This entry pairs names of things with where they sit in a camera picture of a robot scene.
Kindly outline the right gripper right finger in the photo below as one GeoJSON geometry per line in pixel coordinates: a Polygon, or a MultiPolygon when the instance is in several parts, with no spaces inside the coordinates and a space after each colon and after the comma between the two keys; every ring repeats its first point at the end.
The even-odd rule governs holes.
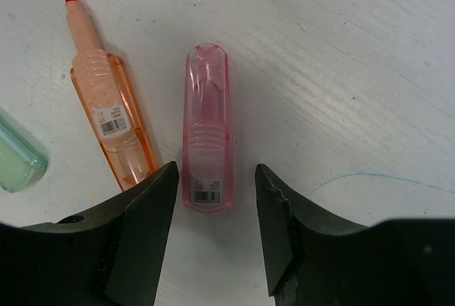
{"type": "Polygon", "coordinates": [[[331,213],[268,166],[255,187],[268,293],[277,305],[453,305],[454,221],[374,226],[331,213]]]}

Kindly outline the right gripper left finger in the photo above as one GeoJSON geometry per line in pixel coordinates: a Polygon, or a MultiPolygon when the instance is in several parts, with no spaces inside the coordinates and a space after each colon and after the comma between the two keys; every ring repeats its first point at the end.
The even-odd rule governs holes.
{"type": "Polygon", "coordinates": [[[152,305],[178,167],[57,223],[1,226],[2,305],[152,305]]]}

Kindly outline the green transparent highlighter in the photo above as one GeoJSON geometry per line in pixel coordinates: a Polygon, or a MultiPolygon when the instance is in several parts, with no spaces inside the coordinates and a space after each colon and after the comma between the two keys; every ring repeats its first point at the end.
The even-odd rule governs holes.
{"type": "Polygon", "coordinates": [[[1,108],[1,188],[12,194],[34,185],[48,163],[45,147],[1,108]]]}

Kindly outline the pink transparent highlighter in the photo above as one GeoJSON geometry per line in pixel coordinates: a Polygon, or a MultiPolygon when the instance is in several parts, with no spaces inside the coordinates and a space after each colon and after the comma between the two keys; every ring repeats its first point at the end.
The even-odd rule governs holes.
{"type": "Polygon", "coordinates": [[[227,53],[205,43],[186,59],[182,199],[199,213],[233,204],[230,76],[227,53]]]}

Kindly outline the orange transparent highlighter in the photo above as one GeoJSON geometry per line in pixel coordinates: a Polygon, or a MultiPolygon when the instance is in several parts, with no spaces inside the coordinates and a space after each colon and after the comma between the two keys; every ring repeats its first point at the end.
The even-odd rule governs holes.
{"type": "Polygon", "coordinates": [[[78,0],[65,0],[65,7],[77,51],[71,80],[114,177],[126,191],[157,169],[149,133],[124,61],[103,48],[78,0]]]}

